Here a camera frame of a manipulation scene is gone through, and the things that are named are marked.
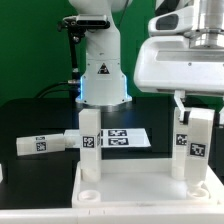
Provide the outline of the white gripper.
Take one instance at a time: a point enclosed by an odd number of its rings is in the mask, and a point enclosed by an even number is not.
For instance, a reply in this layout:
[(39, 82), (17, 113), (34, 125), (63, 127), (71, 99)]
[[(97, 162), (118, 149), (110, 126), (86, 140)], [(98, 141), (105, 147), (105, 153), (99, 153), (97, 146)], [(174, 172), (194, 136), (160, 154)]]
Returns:
[(148, 38), (141, 46), (134, 83), (142, 92), (174, 93), (185, 119), (187, 95), (224, 95), (224, 50), (192, 49), (183, 36)]

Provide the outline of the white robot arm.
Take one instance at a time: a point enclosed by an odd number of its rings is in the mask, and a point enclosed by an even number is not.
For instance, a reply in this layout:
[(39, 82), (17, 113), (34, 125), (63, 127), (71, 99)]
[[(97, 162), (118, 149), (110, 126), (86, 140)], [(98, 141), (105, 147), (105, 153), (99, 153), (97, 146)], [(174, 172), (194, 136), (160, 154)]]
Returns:
[[(86, 30), (86, 71), (79, 100), (88, 105), (127, 102), (120, 68), (120, 33), (112, 14), (125, 0), (69, 0), (74, 24)], [(138, 89), (187, 95), (224, 96), (224, 0), (156, 0), (134, 70)]]

